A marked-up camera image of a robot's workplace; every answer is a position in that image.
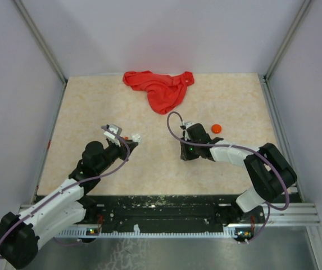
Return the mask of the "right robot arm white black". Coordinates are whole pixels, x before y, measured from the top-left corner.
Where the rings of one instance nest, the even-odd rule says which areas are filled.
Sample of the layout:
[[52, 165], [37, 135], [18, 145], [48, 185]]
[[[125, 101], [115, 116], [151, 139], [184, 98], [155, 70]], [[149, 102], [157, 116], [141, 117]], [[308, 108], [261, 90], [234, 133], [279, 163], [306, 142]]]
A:
[[212, 139], [200, 123], [183, 122], [181, 129], [182, 160], [203, 158], [229, 163], [244, 168], [250, 177], [252, 186], [220, 212], [224, 224], [247, 221], [253, 209], [272, 203], [297, 182], [296, 172], [272, 143], [251, 149], [232, 145], [219, 137]]

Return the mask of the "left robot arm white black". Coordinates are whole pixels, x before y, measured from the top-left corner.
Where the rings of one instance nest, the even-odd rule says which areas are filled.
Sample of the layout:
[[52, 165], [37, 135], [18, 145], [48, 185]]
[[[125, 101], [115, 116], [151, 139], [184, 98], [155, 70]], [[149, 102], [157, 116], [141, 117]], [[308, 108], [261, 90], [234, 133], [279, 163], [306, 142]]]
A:
[[95, 188], [117, 159], [127, 162], [139, 145], [133, 139], [107, 139], [88, 143], [76, 168], [49, 195], [26, 210], [5, 214], [0, 221], [0, 259], [16, 269], [28, 266], [39, 250], [61, 231], [84, 221], [94, 222], [96, 204], [87, 194]]

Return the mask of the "white earbud charging case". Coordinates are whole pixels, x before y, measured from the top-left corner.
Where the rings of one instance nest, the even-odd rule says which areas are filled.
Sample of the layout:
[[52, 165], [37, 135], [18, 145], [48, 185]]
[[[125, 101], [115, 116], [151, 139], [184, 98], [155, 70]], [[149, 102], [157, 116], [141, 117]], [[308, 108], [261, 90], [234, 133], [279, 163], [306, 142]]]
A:
[[133, 133], [133, 134], [131, 135], [131, 139], [132, 139], [132, 141], [133, 141], [133, 142], [141, 143], [141, 142], [142, 142], [143, 137], [142, 137], [142, 135], [141, 135], [141, 134], [139, 134], [139, 133]]

